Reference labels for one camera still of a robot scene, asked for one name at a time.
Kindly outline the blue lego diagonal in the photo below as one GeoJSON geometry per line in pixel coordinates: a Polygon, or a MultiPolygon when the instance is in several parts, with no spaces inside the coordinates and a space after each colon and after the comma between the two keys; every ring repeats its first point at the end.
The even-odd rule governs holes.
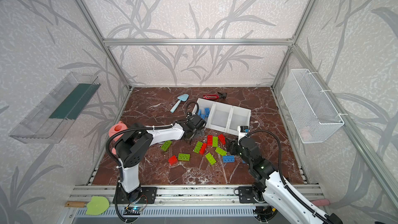
{"type": "Polygon", "coordinates": [[[202,110],[198,111],[198,116],[201,117],[202,119],[206,118],[205,115],[204,115],[204,112],[202,110]]]}

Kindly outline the blue lego horizontal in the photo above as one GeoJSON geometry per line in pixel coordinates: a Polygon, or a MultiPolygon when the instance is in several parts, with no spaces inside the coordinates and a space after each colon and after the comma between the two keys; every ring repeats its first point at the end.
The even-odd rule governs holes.
{"type": "Polygon", "coordinates": [[[204,115],[205,115],[205,117],[208,117],[209,116],[209,114],[210,114],[210,108],[205,108],[204,109],[204,115]]]}

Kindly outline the blue lego T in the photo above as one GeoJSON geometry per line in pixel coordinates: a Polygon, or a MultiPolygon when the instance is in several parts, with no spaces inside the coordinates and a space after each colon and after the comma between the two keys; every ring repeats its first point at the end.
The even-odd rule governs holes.
{"type": "Polygon", "coordinates": [[[235,157],[234,156],[223,156],[222,161],[223,161],[223,163],[233,163],[233,162],[235,162],[235,157]]]}

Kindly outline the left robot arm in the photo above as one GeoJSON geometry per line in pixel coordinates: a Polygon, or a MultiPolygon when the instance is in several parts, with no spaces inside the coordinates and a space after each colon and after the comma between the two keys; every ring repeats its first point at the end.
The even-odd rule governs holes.
{"type": "Polygon", "coordinates": [[[193,139],[197,131],[202,130],[206,121],[199,115],[199,104],[194,104],[193,112],[169,125],[149,126],[134,124],[125,130],[111,135],[105,143],[105,151],[117,164],[120,172],[119,186],[131,195],[140,190],[139,164],[150,146],[166,141],[193,139]]]}

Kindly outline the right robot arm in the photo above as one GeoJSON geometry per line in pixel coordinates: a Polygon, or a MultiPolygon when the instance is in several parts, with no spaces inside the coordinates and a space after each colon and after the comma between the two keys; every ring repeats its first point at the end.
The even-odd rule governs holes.
{"type": "Polygon", "coordinates": [[[248,126],[239,126],[238,138],[228,142],[227,151],[238,155],[249,166],[249,173],[255,179],[257,198],[276,208],[292,224],[341,224],[335,214],[327,214],[305,198],[283,176],[282,144],[280,139],[267,130],[249,130],[248,126]],[[278,166],[262,157],[258,144],[252,138],[255,133],[272,136],[278,145],[278,166]]]}

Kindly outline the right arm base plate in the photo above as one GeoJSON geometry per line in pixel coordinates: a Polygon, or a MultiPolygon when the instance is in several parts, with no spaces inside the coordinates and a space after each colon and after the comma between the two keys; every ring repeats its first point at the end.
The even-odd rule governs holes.
{"type": "Polygon", "coordinates": [[[241,204],[265,202],[262,195],[252,186],[239,186],[234,189],[234,194],[238,196],[241,204]]]}

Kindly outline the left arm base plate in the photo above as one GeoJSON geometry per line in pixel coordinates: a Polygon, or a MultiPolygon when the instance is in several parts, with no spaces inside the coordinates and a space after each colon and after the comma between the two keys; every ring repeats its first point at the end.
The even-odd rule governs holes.
{"type": "Polygon", "coordinates": [[[113,204],[154,204],[157,187],[138,187],[131,193],[126,193],[122,186],[117,188],[113,204]]]}

